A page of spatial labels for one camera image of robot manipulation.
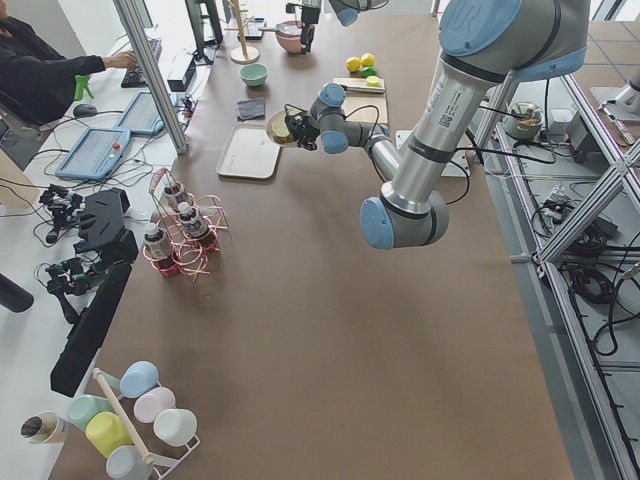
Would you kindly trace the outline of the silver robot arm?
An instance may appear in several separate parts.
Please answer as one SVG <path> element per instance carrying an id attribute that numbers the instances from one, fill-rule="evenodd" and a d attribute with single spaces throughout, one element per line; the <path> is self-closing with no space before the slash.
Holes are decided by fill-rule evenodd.
<path id="1" fill-rule="evenodd" d="M 587 1 L 452 1 L 439 27 L 440 75 L 410 137 L 396 149 L 377 122 L 353 122 L 345 89 L 325 84 L 312 106 L 287 114 L 294 142 L 329 154 L 363 148 L 384 183 L 364 200 L 360 226 L 377 249 L 424 246 L 446 232 L 449 215 L 435 187 L 487 91 L 511 78 L 556 78 L 584 63 Z"/>
<path id="2" fill-rule="evenodd" d="M 387 1 L 383 0 L 329 0 L 337 19 L 342 26 L 353 24 L 361 12 L 383 8 Z M 315 34 L 315 26 L 320 18 L 320 1 L 300 1 L 301 8 L 301 34 L 302 54 L 311 51 Z"/>

